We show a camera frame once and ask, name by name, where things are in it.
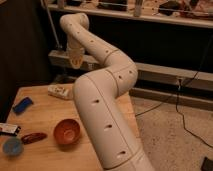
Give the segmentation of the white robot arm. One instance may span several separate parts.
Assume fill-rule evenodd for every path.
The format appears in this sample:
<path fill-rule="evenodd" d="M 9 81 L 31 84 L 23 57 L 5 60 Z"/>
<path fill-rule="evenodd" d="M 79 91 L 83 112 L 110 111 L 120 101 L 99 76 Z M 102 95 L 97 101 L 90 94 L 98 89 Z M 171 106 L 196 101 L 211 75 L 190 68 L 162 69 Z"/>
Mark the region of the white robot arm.
<path fill-rule="evenodd" d="M 60 18 L 67 35 L 67 51 L 75 60 L 89 52 L 101 69 L 80 76 L 73 86 L 73 99 L 104 171 L 155 171 L 141 142 L 128 126 L 116 99 L 136 83 L 135 63 L 117 47 L 88 31 L 84 13 Z"/>

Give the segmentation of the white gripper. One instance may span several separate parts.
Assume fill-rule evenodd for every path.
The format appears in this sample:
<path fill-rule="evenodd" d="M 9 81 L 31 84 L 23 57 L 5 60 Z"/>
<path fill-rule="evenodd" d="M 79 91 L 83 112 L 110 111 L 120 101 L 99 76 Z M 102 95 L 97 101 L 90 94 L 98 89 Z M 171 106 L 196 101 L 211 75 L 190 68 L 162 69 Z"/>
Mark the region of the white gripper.
<path fill-rule="evenodd" d="M 78 64 L 78 68 L 80 68 L 83 63 L 83 56 L 85 53 L 83 46 L 74 37 L 68 36 L 66 51 L 72 66 L 76 69 Z"/>

